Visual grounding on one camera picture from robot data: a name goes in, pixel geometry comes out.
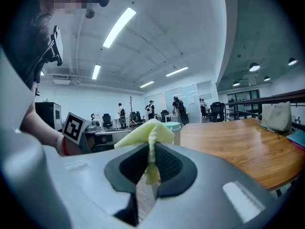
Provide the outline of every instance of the hand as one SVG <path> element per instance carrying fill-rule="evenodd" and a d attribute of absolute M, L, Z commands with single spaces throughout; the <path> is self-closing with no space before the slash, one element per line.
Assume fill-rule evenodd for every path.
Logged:
<path fill-rule="evenodd" d="M 69 156 L 82 154 L 80 147 L 76 143 L 72 142 L 71 140 L 69 140 L 67 138 L 65 138 L 65 142 L 66 142 L 67 151 L 68 151 Z"/>

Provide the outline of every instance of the white bag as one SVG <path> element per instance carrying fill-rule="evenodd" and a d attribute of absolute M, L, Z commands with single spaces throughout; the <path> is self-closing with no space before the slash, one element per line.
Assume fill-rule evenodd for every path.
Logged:
<path fill-rule="evenodd" d="M 260 116 L 262 116 L 262 120 L 260 121 L 259 118 L 257 118 L 257 122 L 261 128 L 267 131 L 286 132 L 291 129 L 292 118 L 290 102 L 264 106 Z"/>
<path fill-rule="evenodd" d="M 146 108 L 146 111 L 148 114 L 152 114 L 153 113 L 152 106 L 148 105 L 148 107 Z"/>

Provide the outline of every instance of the black pants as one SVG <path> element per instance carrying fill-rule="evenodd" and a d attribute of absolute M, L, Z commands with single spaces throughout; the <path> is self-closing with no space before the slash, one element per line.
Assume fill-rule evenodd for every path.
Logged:
<path fill-rule="evenodd" d="M 201 106 L 201 113 L 202 113 L 202 117 L 205 117 L 205 107 Z"/>
<path fill-rule="evenodd" d="M 125 124 L 122 124 L 121 123 L 121 128 L 124 130 L 124 129 L 126 129 L 126 123 Z"/>
<path fill-rule="evenodd" d="M 148 120 L 153 119 L 154 114 L 148 114 Z"/>

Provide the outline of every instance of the blue notebook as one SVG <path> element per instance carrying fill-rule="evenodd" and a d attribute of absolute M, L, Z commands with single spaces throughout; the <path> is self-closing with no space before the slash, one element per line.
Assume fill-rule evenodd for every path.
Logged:
<path fill-rule="evenodd" d="M 300 146 L 305 147 L 305 132 L 304 131 L 298 130 L 295 133 L 288 135 L 287 138 L 290 141 L 293 141 L 293 142 L 299 144 Z"/>

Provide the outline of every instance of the trash bin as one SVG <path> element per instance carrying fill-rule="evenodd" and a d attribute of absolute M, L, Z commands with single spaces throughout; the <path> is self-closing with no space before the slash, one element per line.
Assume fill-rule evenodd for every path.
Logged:
<path fill-rule="evenodd" d="M 181 124 L 179 122 L 166 122 L 163 124 L 175 134 L 174 144 L 180 145 Z"/>

